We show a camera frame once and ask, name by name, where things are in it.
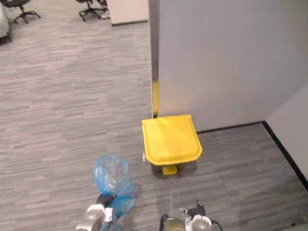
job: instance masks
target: office chair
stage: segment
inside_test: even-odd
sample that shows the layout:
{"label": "office chair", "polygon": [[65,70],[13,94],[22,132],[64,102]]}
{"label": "office chair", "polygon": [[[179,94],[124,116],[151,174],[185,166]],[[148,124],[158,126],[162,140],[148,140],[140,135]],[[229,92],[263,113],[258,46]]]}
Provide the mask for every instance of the office chair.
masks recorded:
{"label": "office chair", "polygon": [[22,11],[22,13],[13,20],[13,22],[15,24],[18,24],[17,22],[17,19],[19,18],[23,18],[25,23],[28,24],[28,21],[26,20],[26,17],[28,15],[36,15],[38,18],[40,18],[40,16],[35,12],[35,11],[28,11],[28,12],[25,12],[25,9],[24,9],[24,5],[27,4],[28,2],[30,2],[30,0],[0,0],[2,2],[2,4],[5,6],[5,7],[8,7],[8,8],[12,8],[12,7],[19,7]]}
{"label": "office chair", "polygon": [[101,4],[101,2],[98,0],[98,3],[103,7],[103,8],[92,8],[90,5],[93,3],[93,0],[76,0],[79,3],[84,3],[87,2],[88,8],[86,10],[80,11],[79,16],[82,17],[82,20],[85,22],[85,16],[89,13],[96,15],[99,19],[101,19],[101,16],[96,13],[96,11],[103,11],[105,12],[108,8]]}

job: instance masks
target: robotic arm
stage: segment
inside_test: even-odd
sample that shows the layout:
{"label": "robotic arm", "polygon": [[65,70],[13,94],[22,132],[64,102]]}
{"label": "robotic arm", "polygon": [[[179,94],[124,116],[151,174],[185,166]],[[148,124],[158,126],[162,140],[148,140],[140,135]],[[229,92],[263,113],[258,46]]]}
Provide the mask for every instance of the robotic arm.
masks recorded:
{"label": "robotic arm", "polygon": [[112,222],[113,209],[107,207],[116,196],[100,195],[96,204],[91,205],[83,222],[76,227],[76,231],[101,231],[105,222]]}

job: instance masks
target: floor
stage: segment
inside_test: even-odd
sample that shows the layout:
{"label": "floor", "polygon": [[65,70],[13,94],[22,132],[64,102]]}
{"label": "floor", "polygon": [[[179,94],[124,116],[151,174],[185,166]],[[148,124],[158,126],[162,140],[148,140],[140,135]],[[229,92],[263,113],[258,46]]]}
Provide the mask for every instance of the floor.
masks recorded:
{"label": "floor", "polygon": [[[0,230],[74,230],[99,192],[99,156],[129,162],[140,197],[119,222],[158,230],[163,213],[201,200],[228,231],[274,231],[302,222],[308,193],[262,125],[200,134],[204,153],[178,176],[142,161],[141,120],[151,117],[147,24],[111,27],[73,0],[32,0],[26,25],[0,46],[4,119]],[[9,10],[13,18],[18,10]]]}

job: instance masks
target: cable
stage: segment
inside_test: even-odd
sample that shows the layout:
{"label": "cable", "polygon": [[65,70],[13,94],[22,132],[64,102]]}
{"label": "cable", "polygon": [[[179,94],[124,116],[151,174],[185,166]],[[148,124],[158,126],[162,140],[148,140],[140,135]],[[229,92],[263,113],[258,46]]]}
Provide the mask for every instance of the cable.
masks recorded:
{"label": "cable", "polygon": [[218,221],[215,221],[215,220],[212,220],[212,219],[211,219],[211,222],[212,222],[213,224],[217,224],[217,225],[219,226],[220,230],[223,231],[222,226],[218,223]]}

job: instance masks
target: chair base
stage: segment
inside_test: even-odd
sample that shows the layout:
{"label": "chair base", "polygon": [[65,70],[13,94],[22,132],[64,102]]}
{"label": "chair base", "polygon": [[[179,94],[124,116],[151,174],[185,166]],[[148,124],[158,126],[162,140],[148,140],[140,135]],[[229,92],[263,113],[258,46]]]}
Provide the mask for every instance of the chair base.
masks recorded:
{"label": "chair base", "polygon": [[88,8],[86,10],[83,10],[83,11],[80,11],[79,12],[79,16],[82,17],[82,20],[85,22],[86,19],[85,19],[85,16],[89,13],[97,16],[99,19],[102,19],[101,16],[96,12],[96,11],[103,11],[105,12],[108,8],[92,8],[90,7],[89,3],[87,2],[88,4]]}
{"label": "chair base", "polygon": [[29,22],[26,20],[26,17],[27,17],[28,15],[35,15],[35,16],[37,16],[38,18],[40,18],[40,16],[39,16],[35,11],[28,11],[28,12],[25,12],[23,6],[20,6],[19,8],[21,9],[22,13],[21,13],[18,17],[16,17],[16,18],[13,20],[13,22],[14,22],[15,24],[18,24],[17,20],[20,19],[20,18],[23,18],[24,22],[27,23],[27,24],[29,24]]}

